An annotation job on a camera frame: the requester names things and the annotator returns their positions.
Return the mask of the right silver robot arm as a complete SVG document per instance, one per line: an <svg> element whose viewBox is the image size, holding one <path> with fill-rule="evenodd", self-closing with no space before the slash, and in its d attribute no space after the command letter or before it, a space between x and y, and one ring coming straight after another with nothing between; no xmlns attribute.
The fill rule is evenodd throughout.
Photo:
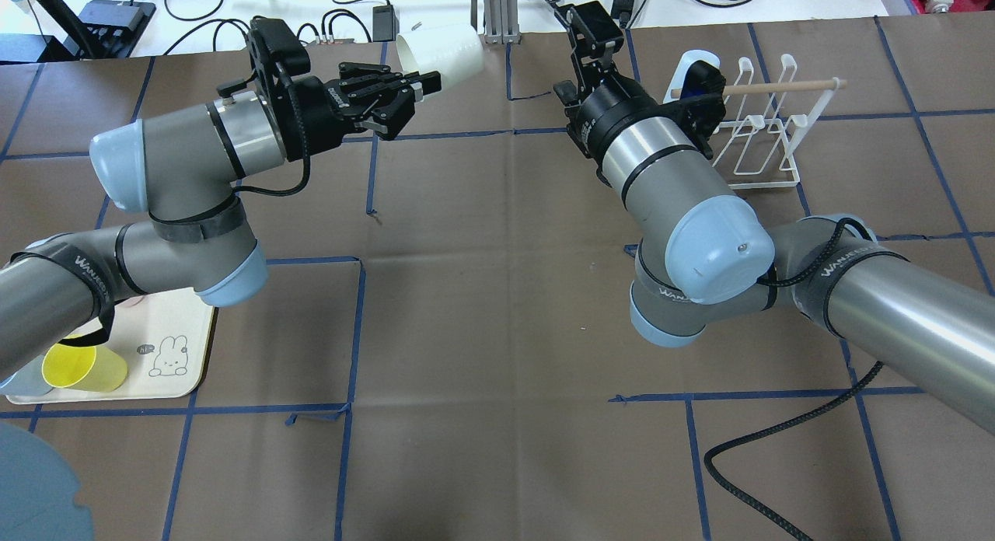
<svg viewBox="0 0 995 541"><path fill-rule="evenodd" d="M631 322L660 347L712 322L792 304L986 431L994 428L993 298L911 264L860 219L812 216L765 229L712 166L726 80L693 50L679 97L659 103L619 73L625 36L599 2L555 5L575 81L554 90L567 134L642 229Z"/></svg>

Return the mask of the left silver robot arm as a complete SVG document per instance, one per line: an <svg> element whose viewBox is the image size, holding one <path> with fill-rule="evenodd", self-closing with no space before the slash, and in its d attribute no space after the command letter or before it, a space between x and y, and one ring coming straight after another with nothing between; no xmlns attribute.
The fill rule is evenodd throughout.
<svg viewBox="0 0 995 541"><path fill-rule="evenodd" d="M90 162L109 199L145 222L56 234L2 268L2 377L50 347L102 345L115 307L191 288L207 305L246 301L267 281L244 194L287 197L312 177L312 157L349 134L391 140L416 102L443 88L438 72L342 62L337 79L310 75L309 53L276 18L248 35L252 74L215 101L99 134Z"/></svg>

